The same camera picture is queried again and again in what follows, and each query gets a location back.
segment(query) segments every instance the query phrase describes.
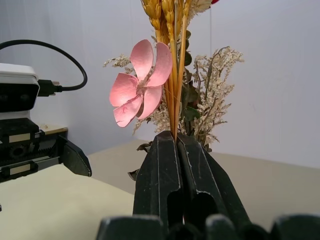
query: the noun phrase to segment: black cable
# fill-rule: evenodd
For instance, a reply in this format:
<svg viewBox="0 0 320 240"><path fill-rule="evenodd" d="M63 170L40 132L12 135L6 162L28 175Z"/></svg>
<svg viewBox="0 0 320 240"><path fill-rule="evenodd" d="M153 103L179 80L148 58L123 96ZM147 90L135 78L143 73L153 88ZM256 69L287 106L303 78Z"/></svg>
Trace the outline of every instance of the black cable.
<svg viewBox="0 0 320 240"><path fill-rule="evenodd" d="M14 46L14 45L24 45L24 44L32 44L32 45L39 45L43 46L52 50L57 51L58 53L61 53L62 55L66 56L71 62L73 62L81 71L83 75L83 81L79 85L75 86L56 86L58 91L57 92L62 92L62 91L74 91L83 88L87 82L88 82L88 76L84 68L80 65L80 63L75 60L70 54L66 53L62 49L53 46L49 43L43 42L43 41L36 41L36 40L27 40L27 39L21 39L21 40L11 40L11 41L6 41L3 43L0 43L0 50L4 49L6 47Z"/></svg>

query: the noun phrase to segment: pink flower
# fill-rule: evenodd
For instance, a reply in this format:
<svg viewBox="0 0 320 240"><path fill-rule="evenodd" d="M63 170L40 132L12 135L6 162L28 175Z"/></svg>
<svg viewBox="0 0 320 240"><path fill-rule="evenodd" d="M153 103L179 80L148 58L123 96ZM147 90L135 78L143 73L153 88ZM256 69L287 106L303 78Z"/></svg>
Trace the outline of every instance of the pink flower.
<svg viewBox="0 0 320 240"><path fill-rule="evenodd" d="M156 44L156 62L152 75L148 74L154 61L151 43L145 39L132 49L130 61L137 77L119 73L112 86L109 100L116 123L126 127L137 115L143 104L143 112L138 119L144 119L154 112L162 98L162 85L172 70L171 52L162 42Z"/></svg>

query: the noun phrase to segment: flower petal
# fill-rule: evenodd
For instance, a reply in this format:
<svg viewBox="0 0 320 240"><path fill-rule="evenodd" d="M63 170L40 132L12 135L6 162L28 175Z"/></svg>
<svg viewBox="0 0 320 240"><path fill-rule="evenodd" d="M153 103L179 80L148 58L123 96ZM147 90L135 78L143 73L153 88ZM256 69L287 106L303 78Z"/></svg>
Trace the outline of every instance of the flower petal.
<svg viewBox="0 0 320 240"><path fill-rule="evenodd" d="M114 119L119 127L126 127L137 115L144 97L142 95L136 96L129 100L122 106L113 110Z"/></svg>
<svg viewBox="0 0 320 240"><path fill-rule="evenodd" d="M139 81L143 81L150 72L154 61L154 51L151 43L145 39L138 42L132 49L130 61Z"/></svg>
<svg viewBox="0 0 320 240"><path fill-rule="evenodd" d="M137 96L138 79L135 76L120 72L111 88L109 101L114 107L125 104Z"/></svg>
<svg viewBox="0 0 320 240"><path fill-rule="evenodd" d="M147 87L144 92L143 112L138 119L144 119L154 112L161 101L162 86Z"/></svg>
<svg viewBox="0 0 320 240"><path fill-rule="evenodd" d="M172 70L172 56L167 45L162 42L156 44L156 61L153 74L150 76L147 87L157 87L165 84Z"/></svg>

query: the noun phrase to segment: flower bouquet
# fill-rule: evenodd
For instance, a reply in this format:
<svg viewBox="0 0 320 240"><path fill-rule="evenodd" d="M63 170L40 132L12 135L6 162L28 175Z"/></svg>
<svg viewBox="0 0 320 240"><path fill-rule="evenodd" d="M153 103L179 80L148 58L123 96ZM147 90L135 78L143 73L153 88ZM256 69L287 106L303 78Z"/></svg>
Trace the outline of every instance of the flower bouquet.
<svg viewBox="0 0 320 240"><path fill-rule="evenodd" d="M146 39L133 47L130 57L120 55L104 63L104 67L124 68L109 96L120 127L137 117L133 133L143 122L152 122L156 133L170 130L175 140L178 133L193 136L208 152L210 144L219 141L212 130L226 123L223 116L231 103L225 103L225 97L234 88L227 78L234 64L243 62L242 54L226 46L212 56L198 55L193 60L188 51L192 34L187 30L193 17L216 2L141 0L155 30L155 66L153 46ZM147 151L151 144L137 150Z"/></svg>

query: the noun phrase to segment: white wall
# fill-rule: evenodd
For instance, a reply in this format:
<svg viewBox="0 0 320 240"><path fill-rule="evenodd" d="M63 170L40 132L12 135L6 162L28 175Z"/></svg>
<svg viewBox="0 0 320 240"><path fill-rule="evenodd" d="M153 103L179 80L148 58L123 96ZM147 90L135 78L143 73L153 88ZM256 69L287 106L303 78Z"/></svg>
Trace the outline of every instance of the white wall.
<svg viewBox="0 0 320 240"><path fill-rule="evenodd" d="M220 0L191 22L193 56L230 45L246 60L229 78L233 105L228 123L215 130L214 151L320 168L319 10L319 0ZM87 154L133 139L133 125L119 128L108 102L119 70L102 64L129 55L151 34L138 0L0 0L0 42L45 41L86 69L85 88L39 98L32 119L67 125ZM31 65L63 85L81 81L71 62L42 47L2 50L0 62ZM152 139L152 129L143 127L137 137Z"/></svg>

